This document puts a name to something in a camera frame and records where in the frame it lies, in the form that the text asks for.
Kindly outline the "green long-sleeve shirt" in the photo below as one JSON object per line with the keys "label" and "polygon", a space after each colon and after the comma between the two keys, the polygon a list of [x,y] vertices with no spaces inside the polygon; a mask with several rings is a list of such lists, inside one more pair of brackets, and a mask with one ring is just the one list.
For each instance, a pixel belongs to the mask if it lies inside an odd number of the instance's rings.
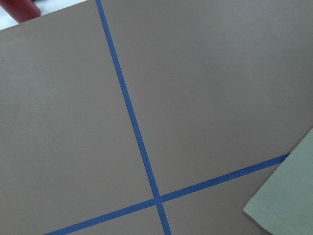
{"label": "green long-sleeve shirt", "polygon": [[273,235],[313,233],[313,133],[310,131],[243,211]]}

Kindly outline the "red cylindrical bottle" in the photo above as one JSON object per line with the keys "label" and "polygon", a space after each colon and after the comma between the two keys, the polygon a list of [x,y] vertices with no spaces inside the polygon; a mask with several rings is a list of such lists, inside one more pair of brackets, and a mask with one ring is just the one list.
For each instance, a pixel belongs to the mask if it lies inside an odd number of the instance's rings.
{"label": "red cylindrical bottle", "polygon": [[19,24],[41,16],[33,0],[0,0],[0,6]]}

